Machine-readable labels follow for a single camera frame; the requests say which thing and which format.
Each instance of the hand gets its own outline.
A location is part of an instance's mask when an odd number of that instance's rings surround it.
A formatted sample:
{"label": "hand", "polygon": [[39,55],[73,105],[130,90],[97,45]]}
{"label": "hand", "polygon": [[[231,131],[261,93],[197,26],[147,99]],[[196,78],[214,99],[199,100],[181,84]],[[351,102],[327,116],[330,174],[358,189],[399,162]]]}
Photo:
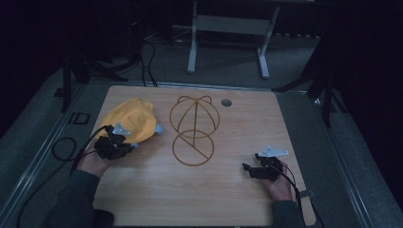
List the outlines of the hand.
{"label": "hand", "polygon": [[107,168],[113,163],[108,159],[101,159],[95,151],[94,144],[97,140],[92,140],[90,146],[84,151],[83,157],[80,159],[77,170],[82,170],[87,173],[93,174],[100,178]]}
{"label": "hand", "polygon": [[[283,174],[287,175],[287,168],[283,169]],[[293,195],[291,194],[291,183],[282,175],[279,175],[278,179],[274,182],[269,180],[261,180],[261,182],[267,188],[273,200],[293,200]]]}

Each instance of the wooden table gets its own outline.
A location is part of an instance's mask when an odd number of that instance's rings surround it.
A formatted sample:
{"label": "wooden table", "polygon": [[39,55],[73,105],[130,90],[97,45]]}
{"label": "wooden table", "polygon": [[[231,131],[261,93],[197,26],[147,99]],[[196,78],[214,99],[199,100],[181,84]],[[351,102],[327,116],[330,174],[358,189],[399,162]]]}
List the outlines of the wooden table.
{"label": "wooden table", "polygon": [[[220,124],[210,135],[211,141],[196,140],[195,145],[200,150],[211,150],[211,142],[214,144],[211,159],[199,166],[184,165],[173,153],[173,143],[179,133],[171,122],[182,116],[179,106],[173,107],[181,96],[212,99],[212,107],[206,108],[212,118],[203,113],[199,105],[198,130],[211,130],[212,120],[218,118],[214,107],[220,115]],[[133,98],[154,104],[155,116],[164,133],[141,142],[139,148],[115,161],[102,177],[94,207],[112,212],[115,225],[270,225],[272,200],[260,181],[251,179],[241,165],[245,162],[259,166],[254,154],[264,151],[267,145],[290,152],[279,158],[288,163],[298,189],[305,189],[276,95],[272,92],[116,85],[106,95],[94,130],[100,127],[110,110]],[[230,100],[232,105],[222,105],[223,99]],[[194,126],[191,119],[183,119],[181,130]],[[186,143],[176,144],[176,150],[183,149],[183,145]],[[183,150],[189,152],[189,158],[200,156],[189,148]],[[180,154],[182,152],[177,153],[180,159],[189,159],[181,157],[186,156]],[[309,198],[302,199],[302,206],[306,224],[314,224],[316,219]]]}

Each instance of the black cable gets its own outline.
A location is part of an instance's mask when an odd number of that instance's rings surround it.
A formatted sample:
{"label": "black cable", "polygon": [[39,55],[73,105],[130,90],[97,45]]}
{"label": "black cable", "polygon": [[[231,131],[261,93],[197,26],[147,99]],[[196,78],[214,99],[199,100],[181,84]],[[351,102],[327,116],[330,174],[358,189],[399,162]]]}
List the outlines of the black cable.
{"label": "black cable", "polygon": [[154,46],[151,42],[148,42],[148,41],[146,41],[146,40],[144,40],[144,42],[145,42],[146,44],[150,45],[150,46],[153,48],[153,51],[152,51],[151,58],[150,58],[150,60],[148,61],[148,65],[147,65],[147,66],[145,66],[145,64],[144,64],[144,59],[143,59],[143,57],[140,56],[140,61],[141,61],[142,66],[143,66],[143,67],[142,67],[143,85],[146,86],[144,74],[147,72],[147,73],[148,73],[148,76],[149,76],[150,79],[151,79],[152,84],[154,85],[154,87],[158,87],[157,81],[154,79],[154,77],[153,77],[153,75],[152,75],[152,73],[151,73],[151,63],[152,63],[152,61],[153,61],[153,59],[154,59],[154,56],[155,56],[155,46]]}
{"label": "black cable", "polygon": [[325,224],[323,223],[322,218],[320,217],[319,213],[317,212],[317,209],[315,208],[315,206],[312,204],[312,209],[314,209],[314,213],[315,215],[317,215],[317,219],[319,220],[320,225],[325,228]]}
{"label": "black cable", "polygon": [[[59,140],[57,140],[56,142],[53,143],[52,147],[51,147],[51,153],[53,155],[53,157],[58,160],[63,162],[61,165],[59,165],[59,167],[57,167],[51,174],[50,176],[48,176],[41,184],[39,184],[39,186],[32,192],[32,194],[26,199],[26,201],[23,203],[23,205],[21,206],[21,209],[18,213],[18,217],[17,217],[17,224],[16,227],[17,228],[21,228],[21,217],[23,216],[23,213],[25,211],[25,209],[27,208],[28,203],[32,200],[32,198],[39,192],[39,190],[51,179],[53,178],[68,162],[74,162],[74,164],[71,167],[71,171],[70,171],[70,175],[71,172],[77,167],[78,162],[80,161],[81,158],[87,156],[88,154],[94,153],[96,152],[96,150],[90,151],[86,154],[83,155],[84,151],[86,150],[86,147],[91,143],[91,141],[93,140],[93,138],[103,129],[107,128],[107,126],[102,126],[101,128],[99,128],[98,130],[96,130],[90,137],[89,139],[86,141],[86,143],[84,144],[84,146],[80,149],[79,153],[77,154],[76,158],[73,159],[73,155],[74,152],[76,151],[77,148],[77,142],[75,142],[75,140],[71,137],[64,137],[61,138]],[[61,142],[61,141],[65,141],[65,140],[69,140],[73,142],[73,148],[70,151],[70,153],[68,154],[67,158],[61,158],[60,156],[58,156],[56,154],[56,145]]]}
{"label": "black cable", "polygon": [[[291,169],[290,169],[288,166],[283,165],[283,167],[285,167],[285,168],[290,172],[291,176],[293,177],[293,181],[291,181],[288,176],[286,176],[285,174],[283,174],[282,172],[280,172],[278,169],[276,169],[276,167],[275,167],[274,165],[272,165],[272,164],[270,164],[270,165],[271,165],[276,171],[278,171],[285,179],[287,179],[287,180],[291,183],[291,185],[294,187],[294,191],[296,192],[297,207],[298,207],[298,209],[299,209],[299,212],[300,212],[301,215],[302,215],[302,219],[304,219],[303,213],[302,213],[302,203],[301,203],[301,199],[300,199],[300,193],[299,193],[299,190],[297,189],[296,179],[295,179],[295,177],[294,177],[293,172],[291,171]],[[320,225],[321,225],[323,228],[325,228],[325,224],[323,223],[322,218],[320,217],[319,213],[317,212],[317,209],[315,208],[315,206],[314,206],[312,203],[311,203],[311,205],[312,205],[312,208],[313,208],[313,210],[314,210],[315,215],[317,216],[317,219],[319,220]]]}
{"label": "black cable", "polygon": [[282,166],[286,167],[287,170],[290,171],[290,173],[291,173],[291,175],[292,175],[294,181],[292,181],[292,180],[291,180],[287,175],[285,175],[283,172],[279,171],[273,164],[269,163],[269,165],[270,165],[272,168],[274,168],[276,171],[278,171],[278,173],[281,174],[286,180],[288,180],[288,181],[291,183],[291,185],[293,186],[294,191],[295,191],[295,193],[296,193],[297,208],[298,208],[299,212],[301,213],[302,221],[303,221],[303,223],[305,224],[305,218],[303,217],[303,213],[302,213],[301,197],[300,197],[300,194],[299,194],[299,190],[298,190],[298,188],[297,188],[297,185],[296,185],[296,181],[295,181],[293,172],[292,172],[287,166],[285,166],[285,165],[282,164]]}
{"label": "black cable", "polygon": [[[64,140],[70,140],[73,142],[73,149],[71,150],[70,154],[68,155],[68,157],[66,159],[62,159],[60,157],[58,157],[54,151],[54,148],[56,146],[57,143],[64,141]],[[48,176],[33,192],[32,194],[26,199],[26,201],[24,202],[24,204],[22,205],[20,212],[18,213],[18,217],[17,217],[17,228],[21,227],[21,217],[23,216],[23,213],[25,211],[25,209],[27,208],[28,203],[32,200],[32,198],[39,192],[39,190],[51,179],[53,178],[54,175],[56,175],[65,165],[67,162],[71,162],[73,161],[72,156],[76,150],[77,147],[77,143],[74,141],[74,139],[70,138],[70,137],[66,137],[66,138],[62,138],[57,140],[53,146],[51,147],[51,152],[53,154],[53,156],[59,160],[62,161],[63,163],[61,165],[59,165],[59,167],[57,167],[57,169],[55,169],[50,176]]]}

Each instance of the table leg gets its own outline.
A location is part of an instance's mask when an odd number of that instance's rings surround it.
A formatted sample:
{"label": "table leg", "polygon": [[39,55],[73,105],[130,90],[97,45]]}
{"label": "table leg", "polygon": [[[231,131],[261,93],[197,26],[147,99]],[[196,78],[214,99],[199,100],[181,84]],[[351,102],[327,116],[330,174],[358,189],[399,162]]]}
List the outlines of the table leg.
{"label": "table leg", "polygon": [[263,46],[258,48],[260,71],[261,71],[261,77],[263,79],[268,79],[270,77],[269,68],[267,66],[266,57],[265,57],[264,54],[266,53],[267,46],[269,45],[270,37],[272,36],[273,29],[275,27],[276,20],[277,20],[277,17],[278,17],[278,12],[279,12],[279,7],[275,7],[272,19],[270,20],[270,23],[267,26],[267,31],[266,31],[266,35],[265,35],[265,38],[264,38]]}
{"label": "table leg", "polygon": [[197,22],[197,6],[198,6],[198,1],[194,0],[193,1],[193,19],[192,19],[192,45],[190,46],[190,53],[189,53],[189,62],[187,65],[187,72],[188,73],[194,73],[195,68],[196,68],[196,55],[198,51],[198,44],[196,43],[196,33],[197,33],[197,28],[196,28],[196,22]]}

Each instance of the sleeve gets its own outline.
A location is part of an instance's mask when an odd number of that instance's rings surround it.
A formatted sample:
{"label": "sleeve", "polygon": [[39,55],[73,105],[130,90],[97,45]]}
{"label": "sleeve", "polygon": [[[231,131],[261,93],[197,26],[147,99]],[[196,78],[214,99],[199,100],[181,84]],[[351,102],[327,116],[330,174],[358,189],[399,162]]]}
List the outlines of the sleeve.
{"label": "sleeve", "polygon": [[306,227],[302,214],[291,200],[275,201],[272,204],[273,228]]}
{"label": "sleeve", "polygon": [[100,179],[81,170],[75,170],[66,187],[60,192],[56,205],[49,211],[47,227],[90,228],[94,217],[94,201]]}

